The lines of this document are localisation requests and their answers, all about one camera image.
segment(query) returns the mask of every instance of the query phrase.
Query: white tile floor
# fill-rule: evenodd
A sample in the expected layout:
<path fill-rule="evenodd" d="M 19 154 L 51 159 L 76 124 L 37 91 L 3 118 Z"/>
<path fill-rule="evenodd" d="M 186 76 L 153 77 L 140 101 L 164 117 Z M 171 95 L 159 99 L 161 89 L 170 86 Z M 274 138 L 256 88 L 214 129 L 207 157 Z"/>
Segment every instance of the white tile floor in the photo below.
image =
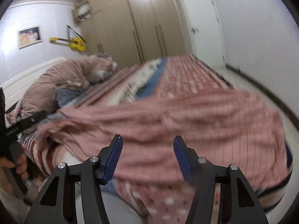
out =
<path fill-rule="evenodd" d="M 249 83 L 238 74 L 225 69 L 217 69 L 217 71 L 225 76 L 229 81 L 231 81 L 236 87 L 258 94 L 259 96 L 264 98 L 265 102 L 270 107 L 278 108 L 270 98 L 268 98 L 253 84 Z M 299 191 L 299 167 L 297 167 L 299 166 L 299 132 L 297 131 L 293 123 L 289 120 L 289 118 L 282 112 L 282 110 L 279 109 L 279 111 L 281 113 L 284 129 L 286 131 L 286 140 L 293 153 L 294 170 L 283 199 L 273 211 L 267 214 L 269 224 L 277 224 L 281 220 L 288 208 L 291 206 Z"/>

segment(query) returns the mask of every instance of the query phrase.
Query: silver bolt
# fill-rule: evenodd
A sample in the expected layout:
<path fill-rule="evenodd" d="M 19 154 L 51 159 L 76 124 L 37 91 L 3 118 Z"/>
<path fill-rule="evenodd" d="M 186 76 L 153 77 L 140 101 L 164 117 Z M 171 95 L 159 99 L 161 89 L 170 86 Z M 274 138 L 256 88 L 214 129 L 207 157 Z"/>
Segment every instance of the silver bolt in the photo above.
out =
<path fill-rule="evenodd" d="M 97 156 L 92 156 L 91 158 L 90 158 L 90 161 L 91 162 L 96 162 L 96 161 L 98 161 L 99 160 L 99 158 L 97 157 Z"/>
<path fill-rule="evenodd" d="M 58 164 L 58 168 L 64 168 L 65 167 L 65 163 L 64 162 L 61 162 L 60 164 Z"/>
<path fill-rule="evenodd" d="M 199 162 L 199 163 L 206 163 L 207 160 L 206 160 L 205 158 L 203 158 L 203 157 L 200 157 L 200 158 L 198 159 L 198 162 Z"/>
<path fill-rule="evenodd" d="M 238 170 L 238 166 L 236 164 L 231 165 L 231 170 Z"/>

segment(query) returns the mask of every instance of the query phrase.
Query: white headboard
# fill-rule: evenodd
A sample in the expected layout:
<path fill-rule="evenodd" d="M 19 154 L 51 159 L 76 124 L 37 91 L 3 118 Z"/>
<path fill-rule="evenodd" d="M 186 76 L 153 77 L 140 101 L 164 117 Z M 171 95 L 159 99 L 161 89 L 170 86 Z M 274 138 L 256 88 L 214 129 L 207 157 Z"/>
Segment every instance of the white headboard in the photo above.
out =
<path fill-rule="evenodd" d="M 3 88 L 5 96 L 5 110 L 8 110 L 17 101 L 19 101 L 28 87 L 44 74 L 48 68 L 59 62 L 65 61 L 64 57 L 58 57 L 46 62 L 43 62 L 37 66 L 33 66 L 26 71 L 23 71 L 19 75 L 9 79 L 3 83 L 0 87 Z"/>

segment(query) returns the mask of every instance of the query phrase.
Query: wardrobe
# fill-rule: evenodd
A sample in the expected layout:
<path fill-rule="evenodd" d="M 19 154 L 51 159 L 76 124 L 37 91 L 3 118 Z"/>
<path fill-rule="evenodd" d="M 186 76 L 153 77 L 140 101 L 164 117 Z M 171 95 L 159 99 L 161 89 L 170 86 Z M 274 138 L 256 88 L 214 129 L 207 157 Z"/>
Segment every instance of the wardrobe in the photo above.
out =
<path fill-rule="evenodd" d="M 175 0 L 83 0 L 92 15 L 80 22 L 89 55 L 104 52 L 120 68 L 186 54 Z"/>

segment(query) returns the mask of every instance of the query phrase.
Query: guitar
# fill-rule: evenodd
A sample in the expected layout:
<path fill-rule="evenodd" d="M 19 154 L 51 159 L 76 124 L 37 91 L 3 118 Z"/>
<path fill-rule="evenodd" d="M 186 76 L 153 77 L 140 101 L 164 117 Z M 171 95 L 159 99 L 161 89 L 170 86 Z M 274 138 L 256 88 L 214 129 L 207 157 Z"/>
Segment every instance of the guitar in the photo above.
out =
<path fill-rule="evenodd" d="M 61 39 L 61 38 L 57 38 L 57 37 L 51 37 L 50 39 L 50 42 L 53 42 L 53 41 L 64 41 L 64 42 L 68 42 L 69 43 L 69 47 L 71 49 L 75 49 L 77 51 L 85 51 L 86 50 L 86 44 L 85 42 L 83 41 L 82 38 L 80 37 L 73 37 L 69 40 L 67 39 Z"/>

